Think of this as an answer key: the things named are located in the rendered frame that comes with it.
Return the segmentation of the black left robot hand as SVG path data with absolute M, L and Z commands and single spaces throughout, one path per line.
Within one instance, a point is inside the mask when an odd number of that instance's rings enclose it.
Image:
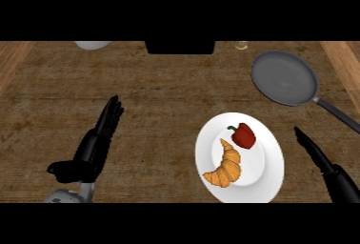
M 85 135 L 73 160 L 54 162 L 48 172 L 61 183 L 94 183 L 103 173 L 111 138 L 114 136 L 125 108 L 114 95 L 105 105 L 97 127 Z

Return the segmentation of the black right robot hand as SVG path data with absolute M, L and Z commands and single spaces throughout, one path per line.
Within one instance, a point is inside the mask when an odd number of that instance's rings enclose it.
M 297 142 L 306 149 L 312 160 L 322 172 L 322 177 L 333 202 L 337 204 L 360 203 L 360 189 L 344 168 L 331 162 L 313 139 L 299 127 L 294 128 Z

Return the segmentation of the golden croissant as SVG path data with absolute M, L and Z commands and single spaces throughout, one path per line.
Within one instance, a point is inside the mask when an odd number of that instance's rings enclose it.
M 204 173 L 203 176 L 215 186 L 226 188 L 241 177 L 241 153 L 234 146 L 221 139 L 223 146 L 223 160 L 221 166 L 213 172 Z

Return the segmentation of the dark grey frying pan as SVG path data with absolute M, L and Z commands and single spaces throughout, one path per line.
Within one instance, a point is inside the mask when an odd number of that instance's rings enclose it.
M 281 50 L 260 53 L 252 65 L 252 78 L 257 90 L 272 101 L 291 107 L 315 101 L 360 134 L 360 123 L 318 96 L 316 71 L 299 55 Z

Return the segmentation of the red bell pepper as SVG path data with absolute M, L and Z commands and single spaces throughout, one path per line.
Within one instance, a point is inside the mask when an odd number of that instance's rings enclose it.
M 256 133 L 252 127 L 241 123 L 238 127 L 229 126 L 229 130 L 234 130 L 232 141 L 244 149 L 250 150 L 256 144 Z

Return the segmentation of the white bowl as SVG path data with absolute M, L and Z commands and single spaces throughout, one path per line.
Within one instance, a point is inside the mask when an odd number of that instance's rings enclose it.
M 76 41 L 77 46 L 85 50 L 98 50 L 104 48 L 110 41 Z

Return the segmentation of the black rectangular appliance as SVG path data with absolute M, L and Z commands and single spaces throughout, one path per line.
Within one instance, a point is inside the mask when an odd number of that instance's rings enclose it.
M 145 46 L 151 54 L 213 54 L 216 42 L 162 42 L 147 41 Z

